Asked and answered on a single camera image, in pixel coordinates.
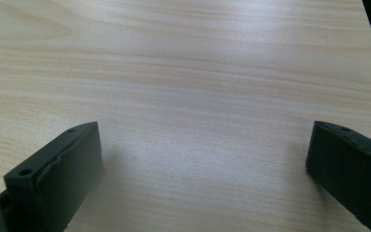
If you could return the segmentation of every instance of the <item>dark gray plastic piece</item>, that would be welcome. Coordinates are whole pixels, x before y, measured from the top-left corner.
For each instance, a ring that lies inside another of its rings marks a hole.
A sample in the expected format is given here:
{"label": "dark gray plastic piece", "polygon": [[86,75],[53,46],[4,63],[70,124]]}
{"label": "dark gray plastic piece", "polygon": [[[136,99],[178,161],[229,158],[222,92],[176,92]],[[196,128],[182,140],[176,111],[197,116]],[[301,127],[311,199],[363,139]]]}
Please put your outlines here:
{"label": "dark gray plastic piece", "polygon": [[371,139],[335,124],[315,122],[308,173],[371,229]]}
{"label": "dark gray plastic piece", "polygon": [[96,122],[66,130],[4,177],[8,231],[60,232],[103,174]]}

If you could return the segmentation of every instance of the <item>light wood surface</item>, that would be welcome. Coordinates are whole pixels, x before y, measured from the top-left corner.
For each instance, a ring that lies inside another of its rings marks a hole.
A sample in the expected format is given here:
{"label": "light wood surface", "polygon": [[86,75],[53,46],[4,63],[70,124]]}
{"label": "light wood surface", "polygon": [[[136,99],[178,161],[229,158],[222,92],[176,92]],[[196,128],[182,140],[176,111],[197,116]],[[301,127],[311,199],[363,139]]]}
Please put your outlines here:
{"label": "light wood surface", "polygon": [[306,175],[315,120],[371,137],[359,0],[0,1],[0,191],[100,124],[68,231],[368,231]]}

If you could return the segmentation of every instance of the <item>black clamp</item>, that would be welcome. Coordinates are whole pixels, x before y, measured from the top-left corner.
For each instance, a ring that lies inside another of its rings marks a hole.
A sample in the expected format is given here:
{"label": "black clamp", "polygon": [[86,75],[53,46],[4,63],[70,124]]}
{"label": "black clamp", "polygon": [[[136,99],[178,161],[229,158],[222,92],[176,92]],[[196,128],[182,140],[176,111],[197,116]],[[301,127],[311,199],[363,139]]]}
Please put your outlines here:
{"label": "black clamp", "polygon": [[0,232],[60,232],[103,173],[98,123],[66,130],[4,176]]}
{"label": "black clamp", "polygon": [[335,124],[315,122],[308,173],[371,230],[371,139]]}

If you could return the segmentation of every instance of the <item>screw hole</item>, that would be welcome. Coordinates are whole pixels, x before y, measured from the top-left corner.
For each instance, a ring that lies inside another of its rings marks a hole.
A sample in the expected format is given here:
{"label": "screw hole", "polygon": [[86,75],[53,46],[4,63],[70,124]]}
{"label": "screw hole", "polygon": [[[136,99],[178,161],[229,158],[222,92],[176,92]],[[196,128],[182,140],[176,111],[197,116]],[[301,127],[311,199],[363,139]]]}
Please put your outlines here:
{"label": "screw hole", "polygon": [[32,169],[25,169],[19,172],[19,176],[27,176],[32,173]]}

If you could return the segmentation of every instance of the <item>wooden table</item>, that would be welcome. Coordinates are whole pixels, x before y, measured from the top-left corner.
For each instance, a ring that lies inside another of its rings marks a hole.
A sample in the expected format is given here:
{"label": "wooden table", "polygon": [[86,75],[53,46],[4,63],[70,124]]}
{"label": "wooden table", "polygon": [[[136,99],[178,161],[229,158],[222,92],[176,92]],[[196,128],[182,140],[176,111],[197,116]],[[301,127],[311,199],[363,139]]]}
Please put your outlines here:
{"label": "wooden table", "polygon": [[0,192],[100,124],[68,231],[368,231],[306,175],[315,120],[371,137],[361,1],[0,1]]}

